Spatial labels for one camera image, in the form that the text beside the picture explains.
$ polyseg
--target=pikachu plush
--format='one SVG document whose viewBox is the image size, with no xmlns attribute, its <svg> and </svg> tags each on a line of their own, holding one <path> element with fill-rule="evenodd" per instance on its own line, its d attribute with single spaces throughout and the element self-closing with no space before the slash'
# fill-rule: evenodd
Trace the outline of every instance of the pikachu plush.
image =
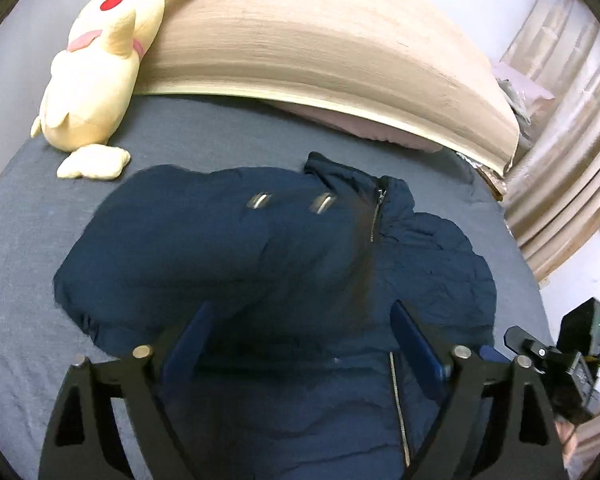
<svg viewBox="0 0 600 480">
<path fill-rule="evenodd" d="M 72 152 L 60 178 L 112 180 L 130 160 L 106 143 L 129 105 L 142 56 L 153 43 L 170 0 L 91 0 L 51 63 L 31 136 Z"/>
</svg>

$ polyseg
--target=zipper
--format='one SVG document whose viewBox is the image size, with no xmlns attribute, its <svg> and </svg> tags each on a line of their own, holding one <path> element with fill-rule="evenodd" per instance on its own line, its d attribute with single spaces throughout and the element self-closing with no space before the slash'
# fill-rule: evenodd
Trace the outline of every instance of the zipper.
<svg viewBox="0 0 600 480">
<path fill-rule="evenodd" d="M 371 222 L 371 238 L 370 241 L 374 241 L 374 233 L 376 232 L 376 222 L 378 221 L 378 213 L 380 212 L 380 206 L 384 202 L 386 191 L 382 188 L 378 189 L 378 200 L 376 201 L 376 210 L 374 211 L 374 220 Z"/>
<path fill-rule="evenodd" d="M 394 399 L 395 409 L 398 412 L 398 420 L 400 421 L 400 438 L 402 440 L 402 456 L 404 457 L 404 466 L 411 465 L 411 455 L 409 454 L 409 443 L 407 442 L 407 432 L 404 427 L 404 417 L 402 416 L 402 407 L 400 406 L 400 394 L 398 392 L 398 379 L 395 375 L 394 353 L 389 352 L 389 363 L 391 365 L 391 379 L 394 383 Z"/>
</svg>

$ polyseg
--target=red cheek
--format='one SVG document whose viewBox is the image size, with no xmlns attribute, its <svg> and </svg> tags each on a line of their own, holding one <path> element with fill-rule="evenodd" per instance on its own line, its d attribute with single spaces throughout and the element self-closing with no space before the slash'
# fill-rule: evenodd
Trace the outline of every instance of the red cheek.
<svg viewBox="0 0 600 480">
<path fill-rule="evenodd" d="M 104 0 L 100 4 L 100 10 L 109 10 L 113 9 L 116 5 L 119 5 L 122 0 Z"/>
</svg>

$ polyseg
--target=gray bed sheet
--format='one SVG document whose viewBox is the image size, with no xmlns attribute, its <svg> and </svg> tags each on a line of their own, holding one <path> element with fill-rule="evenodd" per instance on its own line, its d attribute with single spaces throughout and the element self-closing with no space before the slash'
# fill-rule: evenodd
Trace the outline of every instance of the gray bed sheet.
<svg viewBox="0 0 600 480">
<path fill-rule="evenodd" d="M 498 293 L 498 348 L 514 324 L 551 341 L 538 285 L 502 208 L 449 150 L 414 152 L 358 139 L 256 101 L 184 96 L 134 97 L 112 144 L 132 154 L 115 182 L 56 179 L 65 155 L 42 136 L 26 142 L 0 178 L 0 448 L 26 480 L 37 478 L 46 424 L 75 355 L 109 359 L 54 304 L 52 277 L 104 197 L 155 164 L 205 172 L 235 166 L 300 170 L 315 150 L 370 174 L 403 178 L 416 210 L 455 222 L 489 264 Z M 118 404 L 116 415 L 136 478 L 150 478 Z"/>
</svg>

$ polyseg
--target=black mechanical device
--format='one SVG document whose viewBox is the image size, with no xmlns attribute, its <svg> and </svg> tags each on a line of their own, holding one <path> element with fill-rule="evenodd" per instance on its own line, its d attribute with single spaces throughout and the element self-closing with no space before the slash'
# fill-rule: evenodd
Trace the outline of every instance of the black mechanical device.
<svg viewBox="0 0 600 480">
<path fill-rule="evenodd" d="M 444 341 L 418 322 L 412 307 L 397 301 L 391 309 L 394 335 L 424 393 L 441 406 L 404 479 L 566 480 L 554 419 L 588 420 L 599 398 L 594 377 L 600 366 L 600 304 L 593 316 L 587 314 L 591 308 L 587 302 L 565 317 L 561 349 L 543 345 L 519 327 L 509 329 L 506 344 L 518 354 L 510 362 L 491 347 Z M 572 324 L 579 316 L 591 323 Z M 102 364 L 80 358 L 52 412 L 39 478 L 133 478 L 113 397 L 125 399 L 154 480 L 198 478 L 152 386 L 191 377 L 211 327 L 212 309 L 205 304 L 192 319 L 167 330 L 154 345 L 135 348 L 128 358 Z"/>
</svg>

